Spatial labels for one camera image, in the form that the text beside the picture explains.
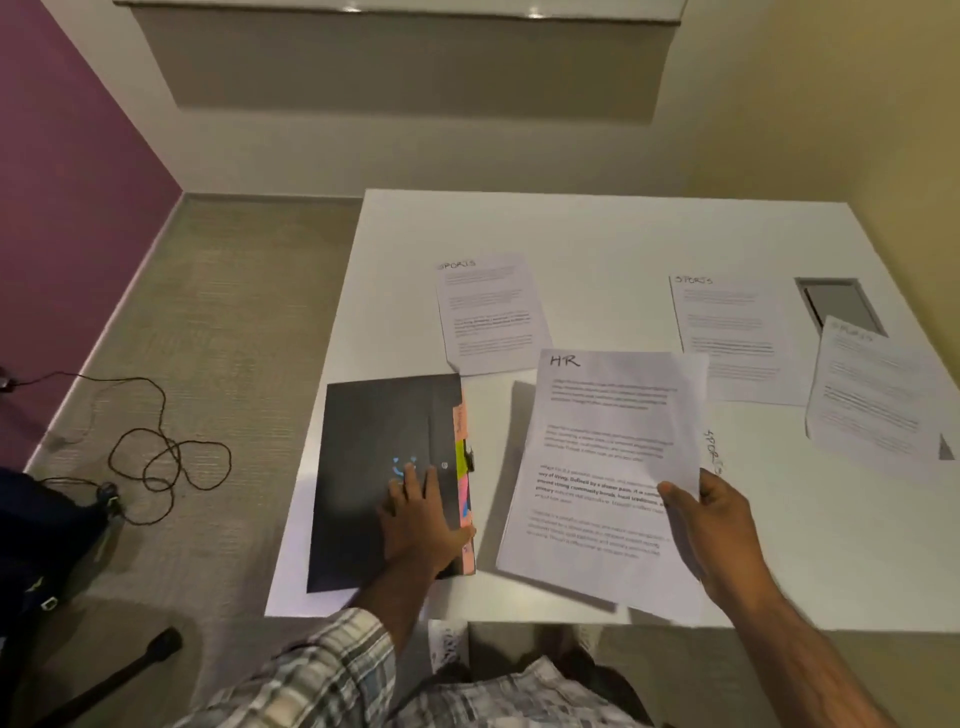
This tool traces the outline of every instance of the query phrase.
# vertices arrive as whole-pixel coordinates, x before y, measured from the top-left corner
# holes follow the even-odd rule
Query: sneaker
[[[594,661],[597,659],[597,650],[600,648],[600,638],[602,636],[603,624],[573,625],[573,638]]]
[[[468,627],[465,621],[431,619],[427,623],[430,667],[434,674],[447,665],[470,666]]]

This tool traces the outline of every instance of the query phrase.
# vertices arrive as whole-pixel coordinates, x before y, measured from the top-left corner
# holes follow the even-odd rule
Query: stack of papers
[[[940,427],[926,360],[828,316],[806,409],[817,445],[902,477],[936,460]]]
[[[497,567],[683,624],[703,590],[657,484],[699,494],[708,358],[544,351]]]
[[[773,288],[751,280],[672,276],[685,352],[710,356],[711,400],[806,404]]]
[[[463,376],[533,369],[553,346],[522,255],[441,263],[437,300],[446,360]]]

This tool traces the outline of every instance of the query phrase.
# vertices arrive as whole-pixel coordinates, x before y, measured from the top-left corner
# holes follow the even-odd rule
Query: gray carpet floor
[[[18,724],[135,658],[169,625],[185,637],[182,653],[78,725],[163,725],[309,631],[310,620],[262,615],[359,209],[203,198],[181,206],[87,373],[155,379],[169,397],[168,433],[229,444],[233,471],[208,493],[181,484],[173,512],[156,525],[111,530],[80,570],[76,596],[46,620],[18,696]],[[110,448],[131,427],[155,426],[158,409],[157,392],[143,383],[80,384],[34,474],[114,479]],[[132,472],[158,447],[137,435],[117,462]],[[218,449],[192,447],[184,456],[201,486],[227,465]],[[166,508],[165,495],[120,487],[132,518]],[[65,490],[91,499],[88,487]],[[903,726],[955,724],[960,638],[832,637]],[[474,653],[486,656],[481,672],[529,653],[536,640],[532,625],[471,627]],[[658,721],[776,725],[730,632],[611,628],[600,659],[627,676]],[[400,679],[409,686],[415,672]]]

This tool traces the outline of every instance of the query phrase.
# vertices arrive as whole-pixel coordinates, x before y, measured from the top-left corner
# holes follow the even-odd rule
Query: handwritten hr label
[[[447,268],[472,268],[476,265],[474,260],[458,260],[455,263],[441,263],[437,266],[438,271],[444,271]]]
[[[574,356],[572,353],[567,354],[566,356],[551,356],[550,366],[552,367],[554,364],[556,364],[558,367],[568,367],[571,364],[575,367],[580,366],[579,364],[577,364],[577,357]]]

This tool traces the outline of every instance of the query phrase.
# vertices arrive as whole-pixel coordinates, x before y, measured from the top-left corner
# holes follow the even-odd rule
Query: tangled cable
[[[28,387],[34,384],[39,384],[41,381],[45,381],[54,376],[72,376],[79,379],[85,379],[87,381],[97,381],[97,382],[103,382],[103,383],[116,383],[116,384],[126,384],[134,381],[145,381],[151,386],[153,386],[160,393],[160,412],[156,418],[156,429],[150,429],[149,427],[133,427],[132,429],[127,430],[122,435],[120,435],[120,439],[117,440],[116,445],[113,446],[113,449],[110,451],[110,454],[107,457],[107,466],[115,475],[121,478],[124,478],[126,480],[139,482],[143,485],[144,488],[146,488],[151,493],[169,493],[170,494],[170,504],[167,506],[167,509],[163,512],[163,514],[159,518],[153,519],[152,521],[135,521],[134,519],[130,518],[130,516],[127,515],[127,511],[124,508],[123,503],[121,501],[120,515],[123,517],[124,521],[126,521],[130,525],[154,525],[156,523],[160,523],[161,521],[163,521],[163,519],[169,516],[171,511],[173,511],[174,509],[174,502],[176,500],[176,493],[174,491],[174,486],[180,480],[181,476],[183,476],[186,482],[189,483],[194,488],[196,488],[198,491],[216,490],[221,485],[223,485],[227,481],[227,478],[230,476],[230,471],[233,470],[233,452],[230,450],[230,448],[227,446],[226,443],[222,443],[216,440],[179,440],[177,441],[167,436],[166,432],[164,432],[163,430],[163,415],[166,412],[166,408],[167,408],[167,393],[163,390],[163,387],[161,387],[155,381],[150,379],[148,376],[127,376],[127,377],[121,377],[117,379],[103,379],[103,378],[98,378],[96,376],[87,376],[87,375],[77,374],[73,372],[51,372],[50,374],[39,376],[36,379],[29,379],[27,381],[12,380],[11,390],[15,391],[20,387]],[[158,452],[156,455],[150,458],[150,460],[147,461],[147,464],[143,466],[143,470],[140,472],[140,475],[124,473],[122,470],[117,468],[117,466],[113,461],[114,456],[116,455],[120,447],[123,445],[124,441],[131,435],[136,434],[137,432],[148,432],[151,435],[155,435],[156,437],[160,438],[160,440],[163,441],[163,444],[165,446],[164,449],[162,449],[160,452]],[[206,487],[197,485],[197,483],[195,483],[190,478],[190,472],[186,469],[186,466],[183,465],[183,455],[180,449],[184,445],[206,445],[206,446],[212,446],[215,448],[223,448],[227,452],[227,472],[224,473],[224,476],[213,485],[206,486]],[[156,475],[150,475],[151,466],[167,453],[170,453],[171,457],[173,457],[174,462],[177,464],[177,471],[173,475],[173,477],[166,478],[166,477],[159,477]],[[46,477],[40,480],[39,482],[44,484],[45,483],[64,483],[64,484],[81,483],[84,485],[92,485],[96,488],[100,487],[100,483],[96,483],[93,480],[88,480],[82,477],[73,477],[69,475]]]

